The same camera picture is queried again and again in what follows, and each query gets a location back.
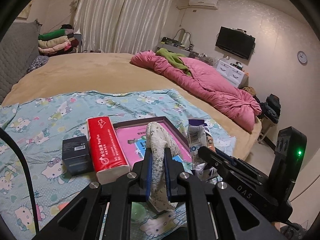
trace white drawer cabinet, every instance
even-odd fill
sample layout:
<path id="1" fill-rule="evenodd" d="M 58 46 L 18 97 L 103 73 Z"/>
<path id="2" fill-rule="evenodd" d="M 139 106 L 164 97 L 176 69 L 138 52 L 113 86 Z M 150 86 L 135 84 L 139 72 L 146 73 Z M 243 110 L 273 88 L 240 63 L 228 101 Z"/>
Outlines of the white drawer cabinet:
<path id="1" fill-rule="evenodd" d="M 219 60 L 216 69 L 226 80 L 229 81 L 231 85 L 236 88 L 243 87 L 244 83 L 248 79 L 248 76 L 243 71 L 222 60 Z"/>
<path id="2" fill-rule="evenodd" d="M 231 67 L 231 66 L 227 65 L 226 63 L 222 63 L 222 62 L 220 63 L 220 62 L 219 62 L 218 66 L 217 66 L 217 71 L 218 71 L 221 75 L 227 77 L 227 76 L 228 76 L 228 73 L 229 73 L 229 70 L 230 70 L 230 67 Z"/>

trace green object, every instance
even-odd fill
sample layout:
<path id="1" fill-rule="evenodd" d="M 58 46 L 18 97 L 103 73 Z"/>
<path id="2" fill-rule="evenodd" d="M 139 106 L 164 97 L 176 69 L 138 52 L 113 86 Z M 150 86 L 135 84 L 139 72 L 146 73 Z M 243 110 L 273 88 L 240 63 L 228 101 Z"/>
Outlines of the green object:
<path id="1" fill-rule="evenodd" d="M 146 209 L 139 203 L 132 202 L 131 206 L 131 222 L 142 223 L 146 217 Z"/>
<path id="2" fill-rule="evenodd" d="M 192 76 L 189 68 L 183 64 L 181 59 L 179 59 L 179 57 L 185 57 L 185 55 L 169 52 L 164 48 L 159 49 L 156 55 L 164 57 L 173 67 L 181 69 L 188 76 Z"/>
<path id="3" fill-rule="evenodd" d="M 65 29 L 58 29 L 50 33 L 39 34 L 38 40 L 49 41 L 65 35 Z"/>

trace beige blanket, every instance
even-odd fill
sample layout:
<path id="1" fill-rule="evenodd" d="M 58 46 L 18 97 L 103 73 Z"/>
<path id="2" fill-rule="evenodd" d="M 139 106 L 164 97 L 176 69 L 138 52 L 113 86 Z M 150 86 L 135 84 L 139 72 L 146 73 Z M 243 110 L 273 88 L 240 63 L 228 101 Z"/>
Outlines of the beige blanket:
<path id="1" fill-rule="evenodd" d="M 175 89 L 186 100 L 216 120 L 230 136 L 236 136 L 234 156 L 248 156 L 261 131 L 257 121 L 252 134 L 244 131 L 208 103 L 189 94 L 175 83 L 149 70 L 129 63 L 131 54 L 79 53 L 51 57 L 47 64 L 23 77 L 12 87 L 2 105 L 25 103 L 62 93 L 97 90 L 104 93 Z"/>

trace light blue sheet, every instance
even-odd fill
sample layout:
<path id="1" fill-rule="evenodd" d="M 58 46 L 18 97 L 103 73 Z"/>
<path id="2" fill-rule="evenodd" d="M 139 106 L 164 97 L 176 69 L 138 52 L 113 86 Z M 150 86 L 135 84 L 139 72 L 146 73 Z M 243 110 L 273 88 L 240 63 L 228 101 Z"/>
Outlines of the light blue sheet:
<path id="1" fill-rule="evenodd" d="M 232 155 L 236 142 L 236 138 L 230 137 L 210 116 L 175 90 L 127 94 L 89 91 L 37 98 L 22 105 L 0 106 L 0 126 L 18 144 L 30 168 L 40 228 L 95 180 L 94 173 L 71 177 L 61 160 L 62 140 L 87 135 L 86 119 L 106 115 L 113 123 L 166 116 L 184 135 L 188 118 L 204 118 L 217 148 Z M 30 209 L 21 164 L 14 152 L 0 141 L 0 213 L 17 240 L 34 236 Z M 132 224 L 131 239 L 160 239 L 185 223 L 184 206 L 162 217 L 147 211 L 142 223 Z"/>

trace barcode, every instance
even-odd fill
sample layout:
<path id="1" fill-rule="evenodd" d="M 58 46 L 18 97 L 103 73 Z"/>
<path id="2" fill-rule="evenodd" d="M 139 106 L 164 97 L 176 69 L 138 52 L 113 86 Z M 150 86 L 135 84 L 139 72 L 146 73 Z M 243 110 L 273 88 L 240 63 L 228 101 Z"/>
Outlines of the barcode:
<path id="1" fill-rule="evenodd" d="M 75 147 L 75 151 L 85 149 L 85 145 Z"/>
<path id="2" fill-rule="evenodd" d="M 199 127 L 189 127 L 188 131 L 188 143 L 200 142 L 200 130 Z"/>

